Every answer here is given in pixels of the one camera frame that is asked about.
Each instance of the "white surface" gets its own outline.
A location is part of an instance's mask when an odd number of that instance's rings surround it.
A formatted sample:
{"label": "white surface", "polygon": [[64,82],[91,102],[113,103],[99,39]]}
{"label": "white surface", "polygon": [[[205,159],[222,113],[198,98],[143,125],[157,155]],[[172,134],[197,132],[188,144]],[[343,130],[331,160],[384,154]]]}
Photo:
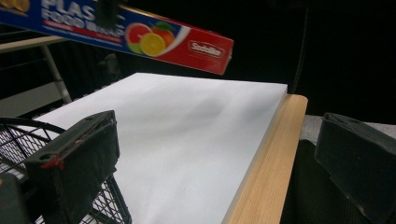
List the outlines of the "white surface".
{"label": "white surface", "polygon": [[38,120],[115,110],[115,173],[134,224],[221,223],[286,85],[135,74]]}

